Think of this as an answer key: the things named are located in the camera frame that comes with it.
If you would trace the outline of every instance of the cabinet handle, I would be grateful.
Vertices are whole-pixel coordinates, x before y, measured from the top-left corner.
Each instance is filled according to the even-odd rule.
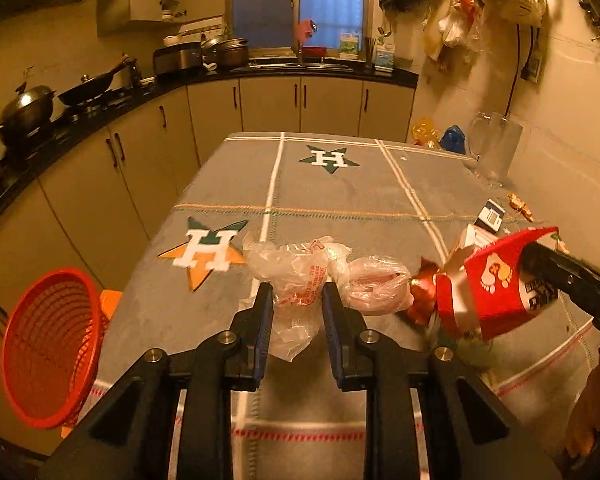
[[[116,153],[113,151],[113,146],[111,145],[111,139],[106,139],[105,142],[107,143],[107,146],[109,147],[109,151],[111,152],[111,157],[113,158],[113,167],[117,168],[118,160],[116,159]]]
[[[167,127],[167,116],[164,114],[164,106],[160,105],[160,106],[158,106],[158,108],[160,108],[160,113],[162,114],[162,127],[166,128]]]
[[[115,133],[113,134],[114,137],[116,137],[116,140],[118,141],[118,146],[120,146],[120,154],[122,155],[120,157],[120,161],[124,162],[125,161],[125,149],[122,147],[122,141],[120,140],[120,136]]]

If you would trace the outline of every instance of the faucet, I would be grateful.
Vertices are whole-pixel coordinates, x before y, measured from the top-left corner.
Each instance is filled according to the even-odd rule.
[[[302,46],[316,32],[318,32],[318,26],[314,23],[314,20],[302,20],[302,22],[296,25],[296,42],[293,51],[298,58],[298,65],[302,65],[303,63]]]

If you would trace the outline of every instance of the countertop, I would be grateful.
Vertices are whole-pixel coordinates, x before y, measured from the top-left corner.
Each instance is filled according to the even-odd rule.
[[[342,163],[334,163],[335,154],[344,154]],[[487,199],[506,206],[499,234],[529,227],[507,205],[506,193],[489,187],[464,166],[462,157],[449,152],[359,137],[229,136],[138,262],[104,338],[97,378],[82,415],[147,349],[181,352],[227,330],[239,305],[250,304],[257,287],[243,259],[250,255],[239,252],[247,236],[276,247],[331,236],[352,249],[349,261],[392,256],[414,274],[421,257],[439,264],[447,259]],[[226,240],[231,244],[226,267],[206,270],[202,252],[188,268],[182,262],[174,265],[174,258],[185,259],[191,229],[201,230],[200,235],[205,230],[234,235]],[[207,248],[221,243],[210,234],[194,242]],[[275,272],[278,278],[286,276],[279,268]],[[304,316],[317,316],[320,326],[319,300],[291,308],[276,310],[269,346],[274,355],[292,346],[289,336],[299,342]],[[365,321],[404,348],[428,348],[422,331],[398,316]],[[591,349],[600,342],[587,326],[588,315],[559,301],[492,346],[482,347],[493,365],[490,386],[541,446],[559,441],[556,436],[586,381],[587,357],[574,336]],[[548,362],[546,356],[554,357]],[[255,393],[232,393],[234,467],[242,470],[236,478],[362,478],[365,415],[365,392],[337,388],[324,331],[316,331],[292,362],[269,356]],[[171,479],[174,466],[172,461]]]
[[[52,139],[44,144],[29,160],[28,168],[23,173],[8,180],[8,187],[0,195],[0,215],[6,211],[8,206],[16,200],[18,195],[40,174],[49,168],[55,161],[60,159],[74,146],[89,137],[99,129],[103,128],[118,117],[138,108],[139,106],[167,94],[181,86],[189,84],[204,83],[223,79],[234,79],[244,77],[266,77],[266,76],[328,76],[347,79],[358,79],[365,81],[382,82],[416,88],[418,75],[407,70],[394,69],[392,72],[381,70],[368,72],[364,70],[363,63],[339,59],[328,59],[327,61],[347,65],[349,68],[318,68],[309,65],[296,66],[267,66],[268,64],[281,64],[288,59],[258,59],[254,60],[257,68],[241,67],[223,72],[200,72],[176,78],[161,80],[144,88],[134,90],[123,104],[117,107],[109,107],[90,118],[81,119],[77,123],[71,123],[67,118],[60,117],[52,123]]]

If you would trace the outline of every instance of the star logo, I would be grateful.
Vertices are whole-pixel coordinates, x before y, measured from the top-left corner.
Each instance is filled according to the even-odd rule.
[[[231,264],[244,265],[242,253],[230,241],[247,222],[243,220],[213,231],[189,218],[189,241],[158,254],[158,258],[172,258],[175,267],[184,267],[189,278],[189,288],[195,292],[214,270],[227,272]]]
[[[320,148],[316,148],[309,144],[307,147],[311,150],[313,156],[303,158],[300,162],[307,162],[313,166],[322,166],[329,174],[334,174],[338,168],[352,168],[359,166],[359,164],[356,164],[348,158],[344,158],[344,154],[347,153],[346,148],[338,148],[337,150],[327,152],[326,150],[321,150]]]

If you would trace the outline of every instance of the red basket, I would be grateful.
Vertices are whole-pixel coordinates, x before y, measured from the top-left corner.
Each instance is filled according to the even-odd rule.
[[[78,415],[95,379],[108,321],[91,280],[59,269],[11,313],[0,366],[7,398],[30,426],[56,428]]]

